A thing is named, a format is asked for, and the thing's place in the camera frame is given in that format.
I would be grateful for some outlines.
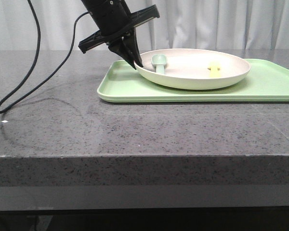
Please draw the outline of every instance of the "black wire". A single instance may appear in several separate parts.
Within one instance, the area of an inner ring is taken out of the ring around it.
[[[0,101],[0,107],[1,105],[8,99],[10,98],[15,92],[17,92],[22,86],[23,84],[27,81],[27,79],[29,78],[29,76],[31,75],[38,57],[39,57],[39,49],[40,49],[40,26],[39,26],[39,20],[37,18],[37,15],[34,11],[34,8],[32,6],[32,3],[30,0],[27,0],[29,3],[29,6],[31,8],[32,14],[34,16],[36,25],[37,25],[37,30],[38,30],[38,42],[37,42],[37,49],[36,49],[36,53],[35,53],[35,57],[34,57],[34,61],[33,64],[31,66],[31,68],[29,69],[27,75],[24,77],[24,79],[21,81],[21,83],[14,89],[12,90],[7,96],[5,96],[1,101]],[[0,114],[2,113],[6,113],[7,111],[9,111],[15,104],[19,103],[20,101],[22,101],[25,97],[29,96],[30,94],[32,94],[33,92],[35,92],[38,88],[40,88],[44,83],[46,83],[51,77],[54,76],[54,74],[64,65],[64,63],[68,60],[68,58],[70,57],[72,51],[73,51],[73,47],[74,47],[74,42],[75,42],[75,34],[76,34],[76,24],[78,22],[78,20],[83,17],[84,15],[88,14],[89,12],[85,12],[83,14],[81,14],[74,22],[74,29],[73,29],[73,39],[72,39],[72,43],[71,43],[71,47],[70,50],[66,56],[66,58],[61,62],[61,64],[54,70],[54,72],[52,72],[50,74],[50,76],[48,76],[43,82],[41,82],[40,84],[38,84],[34,89],[32,89],[30,92],[28,92],[27,94],[25,94],[24,96],[22,96],[21,98],[19,98],[18,100],[16,100],[15,102],[13,102],[12,104],[10,104],[9,106],[7,106],[5,109],[0,110]]]

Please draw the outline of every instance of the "white curtain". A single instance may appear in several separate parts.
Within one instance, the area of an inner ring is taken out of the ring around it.
[[[132,12],[156,4],[160,18],[137,28],[141,50],[289,49],[289,0],[126,0]],[[32,0],[42,50],[68,50],[80,0]],[[79,22],[76,43],[98,30]],[[0,50],[34,50],[36,28],[26,0],[0,0]],[[106,50],[102,45],[97,50]]]

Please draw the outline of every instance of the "granite countertop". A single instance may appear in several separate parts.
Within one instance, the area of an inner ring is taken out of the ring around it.
[[[289,69],[289,50],[224,52]],[[42,51],[13,99],[65,55]],[[0,99],[33,56],[0,51]],[[117,59],[75,51],[53,79],[0,115],[0,187],[289,184],[289,103],[106,103],[96,90]]]

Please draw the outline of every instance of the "light green tray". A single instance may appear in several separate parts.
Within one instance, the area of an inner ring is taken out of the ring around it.
[[[289,102],[289,70],[272,62],[247,59],[251,71],[245,79],[217,90],[180,90],[143,78],[125,61],[116,61],[97,93],[112,103],[154,102]]]

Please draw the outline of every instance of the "yellow object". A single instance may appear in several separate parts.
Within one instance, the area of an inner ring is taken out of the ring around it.
[[[218,78],[221,76],[221,73],[219,72],[221,69],[221,64],[218,61],[210,62],[208,69],[211,70],[210,77]]]

